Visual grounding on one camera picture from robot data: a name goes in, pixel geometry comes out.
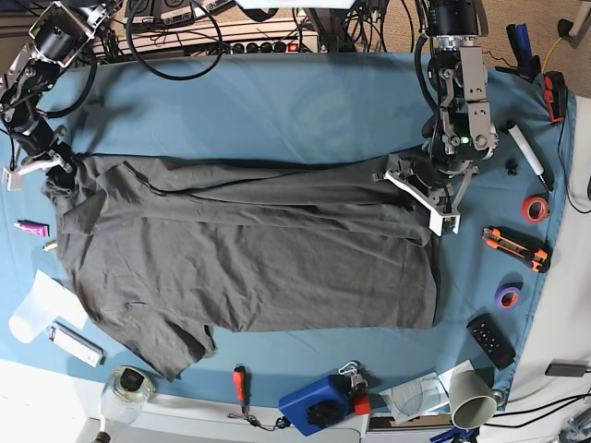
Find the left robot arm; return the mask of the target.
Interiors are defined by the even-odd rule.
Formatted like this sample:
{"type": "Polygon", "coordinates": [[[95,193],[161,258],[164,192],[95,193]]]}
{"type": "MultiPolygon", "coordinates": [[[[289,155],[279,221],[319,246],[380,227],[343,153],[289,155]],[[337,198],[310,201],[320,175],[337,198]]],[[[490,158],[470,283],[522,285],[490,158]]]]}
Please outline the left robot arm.
{"type": "Polygon", "coordinates": [[[416,10],[421,31],[414,67],[432,116],[423,126],[420,152],[373,178],[410,194],[432,217],[456,222],[477,163],[489,159],[499,143],[488,71],[476,42],[488,34],[488,22],[479,1],[418,1],[416,10]]]}

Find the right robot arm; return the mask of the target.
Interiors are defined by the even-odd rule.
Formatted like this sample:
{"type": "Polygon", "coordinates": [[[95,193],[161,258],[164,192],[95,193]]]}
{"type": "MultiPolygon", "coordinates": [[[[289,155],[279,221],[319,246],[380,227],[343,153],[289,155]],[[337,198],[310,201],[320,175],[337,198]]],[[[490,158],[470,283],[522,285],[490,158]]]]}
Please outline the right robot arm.
{"type": "Polygon", "coordinates": [[[36,171],[65,181],[74,177],[76,165],[66,143],[66,128],[53,129],[48,121],[77,110],[88,96],[98,69],[91,43],[121,5],[120,1],[53,1],[31,25],[30,41],[1,76],[1,122],[11,144],[2,183],[9,190],[21,189],[24,176],[36,171]],[[91,68],[78,99],[62,111],[40,110],[42,95],[81,54],[89,57],[91,68]]]}

